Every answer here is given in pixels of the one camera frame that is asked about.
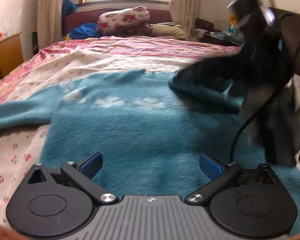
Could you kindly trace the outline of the teal fuzzy sweater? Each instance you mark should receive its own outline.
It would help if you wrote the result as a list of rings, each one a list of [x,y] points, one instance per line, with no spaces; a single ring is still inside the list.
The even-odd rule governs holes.
[[[49,124],[6,220],[31,239],[288,239],[300,171],[249,147],[241,99],[176,94],[168,73],[94,73],[0,105]],[[225,105],[214,106],[213,101]]]

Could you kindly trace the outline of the yellow teal package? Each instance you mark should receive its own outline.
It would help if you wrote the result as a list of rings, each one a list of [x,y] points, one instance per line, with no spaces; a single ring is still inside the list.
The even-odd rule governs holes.
[[[230,14],[229,17],[229,29],[228,32],[232,35],[232,36],[238,36],[238,23],[239,20],[237,18],[237,15],[235,12]]]

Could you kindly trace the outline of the dark cluttered nightstand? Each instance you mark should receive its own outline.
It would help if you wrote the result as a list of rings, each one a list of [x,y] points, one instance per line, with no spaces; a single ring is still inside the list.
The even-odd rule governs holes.
[[[237,37],[228,32],[215,29],[215,25],[212,22],[201,18],[196,18],[191,34],[199,42],[225,47],[241,47],[244,42],[242,37]]]

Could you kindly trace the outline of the yellow-green pillow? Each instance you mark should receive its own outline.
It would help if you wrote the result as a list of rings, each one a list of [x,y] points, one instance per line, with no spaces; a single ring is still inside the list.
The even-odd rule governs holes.
[[[177,40],[186,40],[187,35],[181,25],[151,24],[150,29],[153,37],[170,37]]]

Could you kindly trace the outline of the pink floral bed sheet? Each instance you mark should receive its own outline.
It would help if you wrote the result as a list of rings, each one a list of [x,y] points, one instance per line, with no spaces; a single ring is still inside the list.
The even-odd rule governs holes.
[[[181,194],[207,181],[200,154],[228,158],[245,118],[272,89],[250,90],[239,111],[175,93],[168,77],[201,57],[235,48],[166,38],[58,42],[0,83],[0,225],[6,207],[41,161],[48,167],[96,151],[94,181],[124,194]]]

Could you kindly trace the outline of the right beige curtain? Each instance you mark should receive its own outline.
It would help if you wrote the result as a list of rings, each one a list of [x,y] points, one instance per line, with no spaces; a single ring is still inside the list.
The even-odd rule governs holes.
[[[172,21],[181,25],[188,37],[199,15],[200,0],[168,0]]]

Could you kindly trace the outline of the beige curtain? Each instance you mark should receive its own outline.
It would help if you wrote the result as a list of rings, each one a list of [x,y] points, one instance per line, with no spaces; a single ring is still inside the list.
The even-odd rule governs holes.
[[[199,15],[200,0],[168,0],[172,21],[181,25],[188,37]]]
[[[62,37],[63,0],[38,0],[37,37],[39,49],[44,49]]]

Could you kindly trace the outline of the dark red headboard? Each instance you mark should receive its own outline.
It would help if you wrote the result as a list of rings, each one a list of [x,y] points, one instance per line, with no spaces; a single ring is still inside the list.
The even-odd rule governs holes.
[[[62,36],[65,37],[74,28],[85,23],[97,23],[98,18],[105,12],[115,11],[116,9],[98,9],[84,12],[76,12],[66,16],[62,23]],[[171,14],[167,10],[147,9],[150,13],[149,23],[172,22]]]

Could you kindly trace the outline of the red floral folded quilt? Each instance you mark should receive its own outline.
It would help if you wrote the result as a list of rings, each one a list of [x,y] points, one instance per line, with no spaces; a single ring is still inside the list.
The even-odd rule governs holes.
[[[97,22],[97,31],[103,36],[149,36],[150,13],[143,5],[101,14]]]

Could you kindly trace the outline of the wooden side cabinet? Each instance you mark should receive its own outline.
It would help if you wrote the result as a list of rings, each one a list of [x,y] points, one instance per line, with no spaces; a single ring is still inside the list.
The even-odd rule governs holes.
[[[0,80],[24,62],[20,35],[0,39]]]

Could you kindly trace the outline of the blue garment on bed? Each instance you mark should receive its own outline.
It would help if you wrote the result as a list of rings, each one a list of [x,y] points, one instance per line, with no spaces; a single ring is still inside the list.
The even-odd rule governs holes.
[[[97,23],[85,23],[74,28],[66,35],[66,40],[83,40],[86,38],[101,38]]]

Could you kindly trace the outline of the blue bag by curtain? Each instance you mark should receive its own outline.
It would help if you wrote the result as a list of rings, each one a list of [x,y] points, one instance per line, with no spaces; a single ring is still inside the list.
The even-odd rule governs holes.
[[[63,0],[62,4],[62,19],[66,18],[66,16],[75,13],[77,10],[77,5],[72,3],[70,0]]]

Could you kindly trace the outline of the left beige curtain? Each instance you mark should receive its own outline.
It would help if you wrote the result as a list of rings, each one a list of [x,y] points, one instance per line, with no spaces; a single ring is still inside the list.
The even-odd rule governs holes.
[[[37,37],[39,49],[44,49],[62,37],[63,0],[38,0]]]

